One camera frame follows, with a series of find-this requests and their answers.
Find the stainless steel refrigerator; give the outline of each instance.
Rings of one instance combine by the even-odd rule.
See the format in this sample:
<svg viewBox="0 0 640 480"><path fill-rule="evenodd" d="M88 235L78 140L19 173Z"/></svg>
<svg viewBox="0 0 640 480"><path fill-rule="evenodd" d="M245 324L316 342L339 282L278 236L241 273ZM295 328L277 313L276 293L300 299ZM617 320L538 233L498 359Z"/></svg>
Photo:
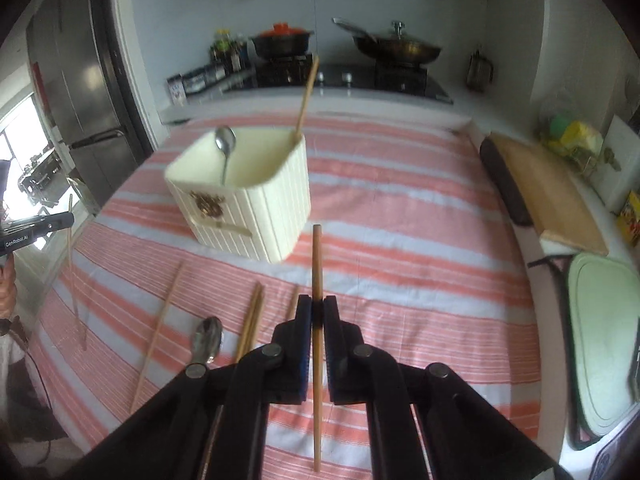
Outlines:
<svg viewBox="0 0 640 480"><path fill-rule="evenodd" d="M31 78L99 206L151 154L124 72L110 0L44 0L27 28Z"/></svg>

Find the person's hand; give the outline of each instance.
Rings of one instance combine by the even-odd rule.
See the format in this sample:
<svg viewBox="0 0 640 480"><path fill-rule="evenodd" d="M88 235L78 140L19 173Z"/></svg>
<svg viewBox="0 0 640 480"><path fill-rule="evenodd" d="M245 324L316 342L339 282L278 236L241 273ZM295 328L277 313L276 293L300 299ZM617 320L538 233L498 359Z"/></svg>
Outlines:
<svg viewBox="0 0 640 480"><path fill-rule="evenodd" d="M14 254L10 253L4 264L4 269L0 270L0 318L11 317L11 314L14 313L17 295Z"/></svg>

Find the cooking pot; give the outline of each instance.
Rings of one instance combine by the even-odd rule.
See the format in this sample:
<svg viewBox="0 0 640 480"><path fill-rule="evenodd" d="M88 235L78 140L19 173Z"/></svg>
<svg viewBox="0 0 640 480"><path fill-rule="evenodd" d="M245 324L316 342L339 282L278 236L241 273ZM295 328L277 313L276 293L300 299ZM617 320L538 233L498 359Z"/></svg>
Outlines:
<svg viewBox="0 0 640 480"><path fill-rule="evenodd" d="M262 59L304 56L312 34L312 30L289 27L288 23L275 23L271 30L251 38L251 41L254 42L256 55Z"/></svg>
<svg viewBox="0 0 640 480"><path fill-rule="evenodd" d="M394 31L391 34L369 34L363 28L342 18L334 18L333 22L351 33L361 53L378 61L422 65L435 61L440 55L439 46L405 33L403 22L392 22Z"/></svg>

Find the window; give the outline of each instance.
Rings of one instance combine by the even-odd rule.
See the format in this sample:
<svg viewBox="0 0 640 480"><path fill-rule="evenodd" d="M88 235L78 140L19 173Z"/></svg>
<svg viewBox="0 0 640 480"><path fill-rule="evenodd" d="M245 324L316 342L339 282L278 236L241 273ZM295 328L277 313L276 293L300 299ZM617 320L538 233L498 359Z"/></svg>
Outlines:
<svg viewBox="0 0 640 480"><path fill-rule="evenodd" d="M18 189L18 180L24 169L31 164L31 157L39 155L49 144L38 112L29 96L15 107L0 123L0 159L10 160L11 168L4 192L4 206L9 219L17 220L36 215L61 213L68 209L69 196L72 203L78 202L78 196L69 187L56 206L33 205L26 193ZM43 237L34 243L41 249L49 237Z"/></svg>

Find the white plastic container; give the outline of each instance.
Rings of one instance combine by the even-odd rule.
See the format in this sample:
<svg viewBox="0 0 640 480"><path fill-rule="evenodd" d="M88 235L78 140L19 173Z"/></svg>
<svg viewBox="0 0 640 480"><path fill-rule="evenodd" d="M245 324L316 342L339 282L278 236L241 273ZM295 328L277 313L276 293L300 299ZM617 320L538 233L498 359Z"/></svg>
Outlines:
<svg viewBox="0 0 640 480"><path fill-rule="evenodd" d="M164 178L198 241L254 260L289 256L311 211L304 138L284 128L233 128L225 156L213 131L172 162Z"/></svg>
<svg viewBox="0 0 640 480"><path fill-rule="evenodd" d="M618 162L618 168L604 162L604 152L609 149ZM596 171L589 181L613 214L620 213L629 191L640 186L640 137L622 119L614 115L604 138Z"/></svg>

